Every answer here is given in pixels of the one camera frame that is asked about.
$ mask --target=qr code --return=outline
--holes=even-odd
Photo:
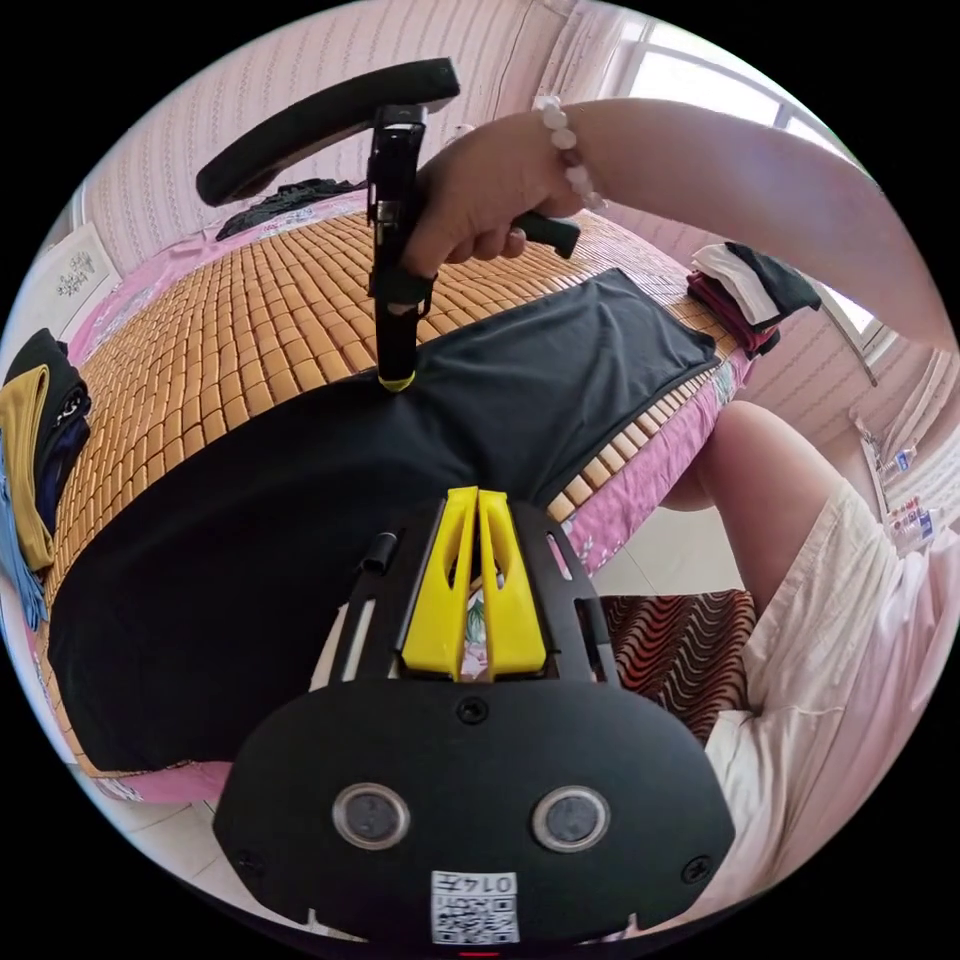
[[[512,873],[441,873],[432,879],[433,942],[519,943]]]

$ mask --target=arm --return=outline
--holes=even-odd
[[[791,134],[659,100],[565,108],[610,200],[779,257],[911,340],[956,352],[920,252],[876,184]]]

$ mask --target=floor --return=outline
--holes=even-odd
[[[637,535],[594,577],[601,594],[668,595],[741,587],[733,554],[715,510],[656,511]],[[82,774],[90,799],[142,853],[182,879],[236,907],[297,926],[261,907],[244,889],[213,836],[214,807],[111,800]],[[330,933],[311,920],[307,928]]]

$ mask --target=folded clothes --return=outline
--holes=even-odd
[[[39,482],[47,471],[47,461],[61,435],[73,421],[90,412],[90,396],[80,372],[67,359],[67,345],[60,343],[49,330],[38,330],[17,352],[7,371],[4,383],[34,370],[47,368],[47,392],[37,426],[33,450],[33,475]]]
[[[27,626],[36,630],[47,619],[43,587],[30,571],[20,552],[17,523],[13,512],[10,484],[7,481],[3,442],[0,437],[0,570],[16,587]]]
[[[37,512],[51,536],[56,533],[57,505],[63,496],[63,489],[80,451],[89,439],[90,427],[87,421],[83,417],[71,419],[50,451],[50,456],[41,465],[43,472],[36,480]]]
[[[278,404],[187,457],[80,551],[48,656],[100,770],[232,760],[309,687],[373,538],[451,487],[546,508],[716,343],[610,270]],[[237,464],[243,464],[238,470]]]
[[[819,310],[822,301],[806,277],[776,257],[757,253],[742,243],[727,241],[724,246],[739,257],[757,276],[763,289],[780,311],[780,319],[796,313],[804,307]]]
[[[37,512],[34,473],[34,453],[49,381],[46,366],[34,367],[9,380],[0,390],[0,434],[17,539],[27,566],[35,572],[53,563],[53,537]]]
[[[744,319],[755,330],[763,330],[782,319],[760,278],[722,243],[712,243],[693,255],[693,266],[716,280],[734,299]]]
[[[267,197],[266,200],[261,200],[248,210],[242,210],[230,217],[220,228],[217,240],[226,240],[227,237],[279,217],[281,213],[301,210],[303,207],[309,207],[311,203],[329,200],[330,197],[339,196],[341,193],[362,190],[366,185],[366,181],[350,183],[347,180],[301,180],[299,183],[284,184],[272,197]]]
[[[687,284],[690,296],[709,307],[717,315],[724,327],[736,337],[737,343],[743,347],[750,359],[769,353],[780,342],[780,331],[777,327],[767,327],[764,331],[758,332],[747,322],[733,297],[712,277],[697,271],[687,277]]]

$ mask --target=water bottle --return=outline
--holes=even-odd
[[[887,521],[892,527],[896,528],[897,524],[902,524],[904,521],[913,519],[919,509],[920,497],[913,496],[906,502],[901,503],[899,507],[894,507],[893,510],[890,510],[887,513]]]
[[[943,511],[936,507],[918,511],[912,523],[904,523],[894,531],[897,547],[902,552],[907,552],[918,550],[924,544],[929,543],[936,536],[942,516]]]
[[[885,463],[880,468],[880,480],[882,483],[889,483],[901,473],[906,473],[910,469],[910,464],[917,459],[916,446],[907,447],[901,450],[889,463]]]

